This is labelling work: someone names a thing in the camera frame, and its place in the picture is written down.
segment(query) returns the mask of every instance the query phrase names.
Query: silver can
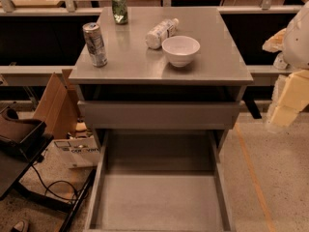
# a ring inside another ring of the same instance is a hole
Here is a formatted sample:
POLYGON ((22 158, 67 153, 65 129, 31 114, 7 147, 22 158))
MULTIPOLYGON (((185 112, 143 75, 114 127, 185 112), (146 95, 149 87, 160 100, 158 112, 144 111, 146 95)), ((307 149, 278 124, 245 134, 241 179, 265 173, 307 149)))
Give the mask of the silver can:
POLYGON ((85 42, 92 60, 96 67, 102 67, 107 64, 105 46, 99 25, 90 22, 83 25, 85 42))
POLYGON ((127 23, 126 0, 112 0, 112 11, 116 24, 127 23))

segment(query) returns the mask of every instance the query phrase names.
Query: open drawer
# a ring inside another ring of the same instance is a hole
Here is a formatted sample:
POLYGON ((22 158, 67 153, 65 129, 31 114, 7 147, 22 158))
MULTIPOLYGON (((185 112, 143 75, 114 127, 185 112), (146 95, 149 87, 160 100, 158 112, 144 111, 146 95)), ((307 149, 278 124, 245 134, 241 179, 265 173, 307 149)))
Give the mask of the open drawer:
POLYGON ((236 102, 80 101, 89 128, 231 129, 239 116, 236 102))
POLYGON ((85 231, 235 231, 211 130, 107 130, 85 231))

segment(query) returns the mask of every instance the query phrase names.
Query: bowl rim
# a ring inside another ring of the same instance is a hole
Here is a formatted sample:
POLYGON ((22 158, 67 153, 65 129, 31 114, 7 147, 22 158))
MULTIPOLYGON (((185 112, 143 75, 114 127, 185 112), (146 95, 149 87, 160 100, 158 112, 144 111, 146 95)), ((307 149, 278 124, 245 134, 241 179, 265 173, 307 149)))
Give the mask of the bowl rim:
POLYGON ((196 40, 195 40, 194 38, 192 38, 192 37, 185 36, 185 35, 176 35, 176 36, 172 36, 172 37, 166 38, 166 39, 162 42, 162 49, 163 49, 164 51, 166 51, 167 53, 173 54, 173 55, 176 55, 176 56, 187 56, 187 55, 191 55, 191 54, 194 54, 194 53, 198 52, 198 51, 200 50, 200 48, 201 48, 201 45, 200 45, 200 43, 199 43, 198 41, 196 41, 196 40), (188 53, 186 53, 186 54, 183 54, 183 53, 171 53, 170 51, 168 51, 168 50, 166 49, 165 44, 166 44, 167 42, 171 41, 172 39, 175 39, 175 38, 186 38, 186 39, 190 39, 190 40, 194 41, 195 43, 197 43, 198 47, 197 47, 196 50, 190 51, 190 52, 188 52, 188 53))

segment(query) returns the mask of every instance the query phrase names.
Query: concrete floor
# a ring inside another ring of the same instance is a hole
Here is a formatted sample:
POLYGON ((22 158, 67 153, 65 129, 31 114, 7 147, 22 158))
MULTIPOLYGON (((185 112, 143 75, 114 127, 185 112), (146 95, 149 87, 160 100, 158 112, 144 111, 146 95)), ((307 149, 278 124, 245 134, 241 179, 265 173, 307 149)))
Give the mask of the concrete floor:
MULTIPOLYGON (((249 113, 240 113, 220 155, 238 232, 309 231, 308 122, 308 113, 301 114, 287 131, 273 134, 265 130, 263 119, 254 120, 249 113)), ((45 161, 37 168, 47 183, 67 180, 77 187, 90 171, 67 169, 52 150, 47 151, 45 161)), ((43 193, 32 169, 22 183, 43 193)), ((56 186, 55 191, 70 196, 68 186, 56 186)), ((83 230, 88 205, 89 197, 71 231, 83 230)), ((59 230, 64 215, 29 203, 12 192, 0 202, 0 231, 10 231, 21 218, 30 220, 31 232, 51 232, 59 230)))

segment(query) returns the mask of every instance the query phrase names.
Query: white bowl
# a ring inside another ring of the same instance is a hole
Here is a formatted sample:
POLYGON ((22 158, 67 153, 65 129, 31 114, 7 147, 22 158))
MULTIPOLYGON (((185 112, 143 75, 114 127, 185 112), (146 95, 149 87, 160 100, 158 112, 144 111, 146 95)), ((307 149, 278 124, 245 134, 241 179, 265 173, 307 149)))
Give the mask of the white bowl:
POLYGON ((167 60, 175 67, 184 67, 192 62, 200 49, 200 44, 187 36, 174 36, 162 43, 167 60))

